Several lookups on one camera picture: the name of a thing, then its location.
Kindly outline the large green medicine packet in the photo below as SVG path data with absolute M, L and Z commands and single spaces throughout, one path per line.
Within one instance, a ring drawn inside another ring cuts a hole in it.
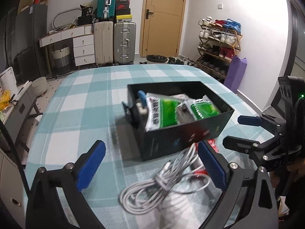
M 145 130 L 153 131 L 178 124 L 176 108 L 189 97 L 185 94 L 167 96 L 147 93 L 148 117 Z

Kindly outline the silver aluminium suitcase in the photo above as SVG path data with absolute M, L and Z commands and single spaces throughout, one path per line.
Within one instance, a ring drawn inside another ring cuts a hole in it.
M 134 22 L 115 23 L 113 44 L 114 63 L 133 64 L 136 48 L 136 24 Z

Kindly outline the teal suitcase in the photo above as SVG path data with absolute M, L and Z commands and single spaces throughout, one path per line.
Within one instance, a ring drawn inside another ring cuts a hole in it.
M 105 21 L 113 21 L 115 17 L 116 0 L 98 0 L 96 18 Z

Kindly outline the round beige stool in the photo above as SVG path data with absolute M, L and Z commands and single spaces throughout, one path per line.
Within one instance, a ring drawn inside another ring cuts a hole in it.
M 47 79 L 46 77 L 39 77 L 32 81 L 32 88 L 36 97 L 39 97 L 47 91 Z

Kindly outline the stack of shoe boxes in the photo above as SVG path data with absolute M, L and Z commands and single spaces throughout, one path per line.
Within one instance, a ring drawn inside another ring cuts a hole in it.
M 115 1 L 116 22 L 131 22 L 132 14 L 130 9 L 130 0 Z

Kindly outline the red white balloon glue bag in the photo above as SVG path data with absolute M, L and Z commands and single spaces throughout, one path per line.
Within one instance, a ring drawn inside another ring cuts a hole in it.
M 211 150 L 201 141 L 195 144 L 198 155 L 193 163 L 193 168 L 197 174 L 209 175 L 212 172 L 221 172 L 221 166 Z

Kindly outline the grey side cabinet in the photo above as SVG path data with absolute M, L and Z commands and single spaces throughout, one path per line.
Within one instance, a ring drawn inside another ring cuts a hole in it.
M 32 82 L 27 81 L 24 85 L 18 87 L 19 93 L 12 98 L 12 104 L 4 110 L 3 124 L 6 127 L 9 136 L 16 145 L 21 145 L 26 152 L 29 148 L 19 139 L 20 130 L 22 130 L 26 121 L 30 118 L 36 118 L 42 115 L 36 104 L 37 98 L 34 93 Z

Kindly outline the bagged white adidas laces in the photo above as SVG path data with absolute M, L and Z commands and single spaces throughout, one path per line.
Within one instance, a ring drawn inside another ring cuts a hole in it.
M 176 108 L 177 123 L 183 124 L 194 122 L 195 120 L 185 104 L 185 101 L 190 98 L 186 94 L 173 95 L 173 97 L 182 100 Z

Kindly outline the purple bag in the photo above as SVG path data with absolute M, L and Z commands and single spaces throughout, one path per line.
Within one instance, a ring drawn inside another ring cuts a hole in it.
M 229 88 L 232 92 L 237 93 L 241 80 L 247 68 L 247 59 L 239 58 L 235 55 L 230 63 L 224 86 Z

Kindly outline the white drawer desk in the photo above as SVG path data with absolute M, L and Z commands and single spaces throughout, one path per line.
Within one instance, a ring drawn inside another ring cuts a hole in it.
M 57 75 L 53 52 L 61 48 L 70 48 L 72 67 L 79 68 L 95 62 L 94 34 L 91 24 L 73 28 L 51 31 L 39 39 L 39 46 L 43 49 L 49 76 Z

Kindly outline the beige suitcase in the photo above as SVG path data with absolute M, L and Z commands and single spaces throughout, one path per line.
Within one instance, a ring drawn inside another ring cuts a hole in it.
M 112 21 L 94 23 L 95 63 L 107 65 L 113 62 L 113 26 Z

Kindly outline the small green medicine packet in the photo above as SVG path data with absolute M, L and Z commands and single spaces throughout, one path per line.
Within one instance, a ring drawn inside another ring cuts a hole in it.
M 220 114 L 218 108 L 207 95 L 204 95 L 200 99 L 185 100 L 184 105 L 187 107 L 194 120 L 202 120 Z

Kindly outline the black round floor basket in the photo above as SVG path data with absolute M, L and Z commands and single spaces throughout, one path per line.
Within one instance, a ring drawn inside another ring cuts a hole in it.
M 147 55 L 146 59 L 153 63 L 166 63 L 166 61 L 168 60 L 167 57 L 162 55 Z

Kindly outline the wooden shoe rack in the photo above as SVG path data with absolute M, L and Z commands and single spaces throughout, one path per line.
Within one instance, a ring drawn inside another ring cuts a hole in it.
M 220 24 L 201 25 L 198 35 L 197 67 L 223 83 L 234 56 L 241 52 L 243 35 Z

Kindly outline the white plush toy blue ear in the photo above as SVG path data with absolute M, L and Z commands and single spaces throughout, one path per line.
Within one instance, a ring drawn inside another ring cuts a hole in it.
M 146 102 L 146 93 L 142 90 L 137 92 L 138 99 L 136 100 L 136 106 L 139 113 L 143 116 L 148 114 L 147 102 Z

